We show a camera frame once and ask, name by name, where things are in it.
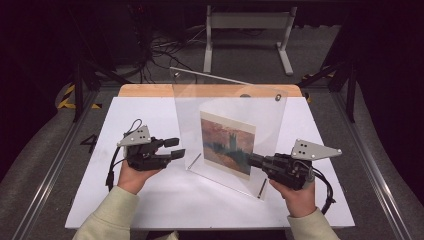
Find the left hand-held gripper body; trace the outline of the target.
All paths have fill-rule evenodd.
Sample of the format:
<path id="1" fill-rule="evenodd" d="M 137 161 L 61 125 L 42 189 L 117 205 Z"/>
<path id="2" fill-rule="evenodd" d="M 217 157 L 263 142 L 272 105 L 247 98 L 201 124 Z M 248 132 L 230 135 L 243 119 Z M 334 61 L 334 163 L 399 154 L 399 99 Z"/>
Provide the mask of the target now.
<path id="1" fill-rule="evenodd" d="M 134 131 L 128 131 L 117 143 L 124 148 L 124 159 L 129 166 L 137 171 L 164 169 L 171 161 L 171 155 L 157 155 L 165 139 L 157 139 L 150 135 L 147 125 L 142 125 Z"/>

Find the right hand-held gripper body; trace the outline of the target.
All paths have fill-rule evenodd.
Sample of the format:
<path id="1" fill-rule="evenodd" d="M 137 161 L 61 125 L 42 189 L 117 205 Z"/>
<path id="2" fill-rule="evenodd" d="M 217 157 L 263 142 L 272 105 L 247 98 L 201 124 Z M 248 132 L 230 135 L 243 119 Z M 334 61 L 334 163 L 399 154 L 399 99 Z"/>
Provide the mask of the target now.
<path id="1" fill-rule="evenodd" d="M 329 186 L 325 176 L 313 167 L 312 162 L 341 154 L 341 149 L 297 139 L 290 154 L 275 153 L 273 156 L 266 156 L 264 172 L 269 179 L 293 190 L 307 188 L 316 177 Z"/>

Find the clear acrylic picture frame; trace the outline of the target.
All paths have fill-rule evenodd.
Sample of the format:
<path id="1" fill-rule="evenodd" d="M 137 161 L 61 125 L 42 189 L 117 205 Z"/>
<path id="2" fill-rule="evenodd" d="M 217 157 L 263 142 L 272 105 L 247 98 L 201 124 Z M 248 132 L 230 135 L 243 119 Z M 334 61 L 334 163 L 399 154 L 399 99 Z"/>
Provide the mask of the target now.
<path id="1" fill-rule="evenodd" d="M 172 67 L 174 84 L 242 84 L 237 80 Z M 180 97 L 174 96 L 182 146 L 186 149 L 186 169 L 237 192 L 262 199 L 267 176 L 251 166 L 249 180 L 221 171 L 205 163 L 200 125 L 200 112 L 224 116 L 256 127 L 253 153 L 269 156 L 276 150 L 287 97 Z"/>

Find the landscape picture card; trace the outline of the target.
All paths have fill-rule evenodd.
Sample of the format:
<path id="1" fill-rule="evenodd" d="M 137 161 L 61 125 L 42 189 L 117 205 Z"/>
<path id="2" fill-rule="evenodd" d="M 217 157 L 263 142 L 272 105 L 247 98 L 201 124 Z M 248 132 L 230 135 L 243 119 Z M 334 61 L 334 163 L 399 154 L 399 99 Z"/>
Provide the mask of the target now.
<path id="1" fill-rule="evenodd" d="M 200 112 L 200 125 L 205 163 L 249 180 L 256 127 L 205 111 Z"/>

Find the person's left hand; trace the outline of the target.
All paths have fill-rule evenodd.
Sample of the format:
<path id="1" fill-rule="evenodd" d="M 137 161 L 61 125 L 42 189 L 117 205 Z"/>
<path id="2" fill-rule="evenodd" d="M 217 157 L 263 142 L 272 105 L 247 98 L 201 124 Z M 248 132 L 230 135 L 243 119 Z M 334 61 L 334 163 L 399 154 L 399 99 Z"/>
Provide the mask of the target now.
<path id="1" fill-rule="evenodd" d="M 131 168 L 126 160 L 121 164 L 117 186 L 121 189 L 137 195 L 146 181 L 159 173 L 159 170 L 137 171 Z"/>

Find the person's right hand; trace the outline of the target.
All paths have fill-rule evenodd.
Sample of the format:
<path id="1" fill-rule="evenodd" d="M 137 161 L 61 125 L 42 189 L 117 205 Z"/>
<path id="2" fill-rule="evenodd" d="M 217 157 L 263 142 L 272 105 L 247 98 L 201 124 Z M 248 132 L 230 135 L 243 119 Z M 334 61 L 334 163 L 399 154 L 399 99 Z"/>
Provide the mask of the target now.
<path id="1" fill-rule="evenodd" d="M 274 180 L 270 180 L 269 183 L 285 200 L 291 217 L 306 217 L 317 209 L 315 204 L 314 182 L 312 182 L 307 188 L 301 190 L 293 190 Z"/>

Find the wooden table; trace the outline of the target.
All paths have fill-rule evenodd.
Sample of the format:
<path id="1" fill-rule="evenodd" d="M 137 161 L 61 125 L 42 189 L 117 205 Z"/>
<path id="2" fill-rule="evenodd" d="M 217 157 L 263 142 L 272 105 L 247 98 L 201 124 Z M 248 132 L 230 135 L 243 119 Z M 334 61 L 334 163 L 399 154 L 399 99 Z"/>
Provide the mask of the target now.
<path id="1" fill-rule="evenodd" d="M 296 85 L 242 84 L 125 84 L 119 97 L 301 97 Z"/>

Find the white table board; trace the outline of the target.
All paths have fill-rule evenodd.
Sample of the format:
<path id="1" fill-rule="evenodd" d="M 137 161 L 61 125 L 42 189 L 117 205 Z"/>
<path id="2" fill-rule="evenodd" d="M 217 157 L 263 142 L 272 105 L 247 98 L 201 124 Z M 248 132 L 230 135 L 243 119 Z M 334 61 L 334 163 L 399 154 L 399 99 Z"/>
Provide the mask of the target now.
<path id="1" fill-rule="evenodd" d="M 178 133 L 173 98 L 115 97 L 73 200 L 67 229 L 79 228 L 106 197 L 105 179 L 116 143 L 136 118 L 154 135 Z M 277 229 L 289 225 L 287 214 L 284 200 L 270 185 L 260 198 L 247 196 L 189 172 L 178 160 L 143 187 L 132 227 L 151 231 Z"/>

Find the black metal stand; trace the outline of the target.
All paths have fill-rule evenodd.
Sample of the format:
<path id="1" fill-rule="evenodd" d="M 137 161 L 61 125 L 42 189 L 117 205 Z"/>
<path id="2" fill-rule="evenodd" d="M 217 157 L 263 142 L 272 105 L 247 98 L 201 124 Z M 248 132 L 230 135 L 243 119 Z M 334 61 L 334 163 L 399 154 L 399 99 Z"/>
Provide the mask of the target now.
<path id="1" fill-rule="evenodd" d="M 86 109 L 84 87 L 89 92 L 100 89 L 97 72 L 103 74 L 107 80 L 121 85 L 128 84 L 129 81 L 114 73 L 112 56 L 94 9 L 89 5 L 68 5 L 66 10 L 69 15 L 69 54 L 74 65 L 75 120 L 78 120 Z"/>
<path id="2" fill-rule="evenodd" d="M 352 61 L 339 62 L 334 65 L 326 66 L 313 75 L 306 75 L 299 83 L 297 83 L 297 86 L 299 88 L 305 88 L 317 82 L 318 80 L 327 77 L 330 74 L 332 74 L 333 77 L 327 84 L 327 88 L 331 92 L 339 92 L 344 85 L 347 85 L 345 110 L 348 119 L 352 123 L 354 123 L 354 103 L 357 84 L 357 70 L 355 68 L 355 64 Z"/>

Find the white metal stand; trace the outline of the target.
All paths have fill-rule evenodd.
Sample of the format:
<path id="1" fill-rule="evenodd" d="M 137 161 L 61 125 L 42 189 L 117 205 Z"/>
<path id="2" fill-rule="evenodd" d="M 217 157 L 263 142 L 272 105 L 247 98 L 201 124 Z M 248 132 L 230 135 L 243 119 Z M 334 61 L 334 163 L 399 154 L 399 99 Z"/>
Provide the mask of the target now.
<path id="1" fill-rule="evenodd" d="M 206 48 L 203 72 L 210 73 L 213 56 L 213 29 L 280 29 L 283 39 L 276 43 L 281 63 L 288 76 L 294 74 L 286 47 L 296 18 L 297 8 L 283 12 L 214 12 L 210 5 L 206 12 Z"/>

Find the aluminium floor rail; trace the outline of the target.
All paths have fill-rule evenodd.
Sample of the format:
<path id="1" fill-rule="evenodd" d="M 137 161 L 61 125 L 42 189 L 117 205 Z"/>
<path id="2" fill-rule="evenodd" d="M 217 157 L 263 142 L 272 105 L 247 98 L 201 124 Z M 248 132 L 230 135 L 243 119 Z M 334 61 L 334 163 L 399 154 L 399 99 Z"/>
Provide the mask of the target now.
<path id="1" fill-rule="evenodd" d="M 379 170 L 371 151 L 366 146 L 361 137 L 357 125 L 353 123 L 347 113 L 347 105 L 340 93 L 332 93 L 331 97 L 340 112 L 343 121 L 347 125 L 348 131 L 355 142 L 355 146 L 360 154 L 361 164 L 372 185 L 376 197 L 386 215 L 390 227 L 397 240 L 413 240 L 405 221 L 401 216 L 400 209 L 387 185 L 381 171 Z"/>
<path id="2" fill-rule="evenodd" d="M 79 118 L 73 122 L 65 135 L 65 139 L 61 144 L 58 153 L 55 155 L 52 164 L 50 165 L 43 181 L 37 188 L 27 211 L 22 218 L 18 228 L 16 229 L 12 240 L 26 240 L 36 223 L 44 205 L 46 204 L 52 189 L 60 175 L 65 164 L 65 160 L 70 153 L 70 149 L 76 139 L 76 136 L 81 129 L 86 116 L 89 113 L 91 105 L 94 103 L 98 95 L 97 91 L 89 91 L 86 100 L 83 102 L 83 110 Z"/>

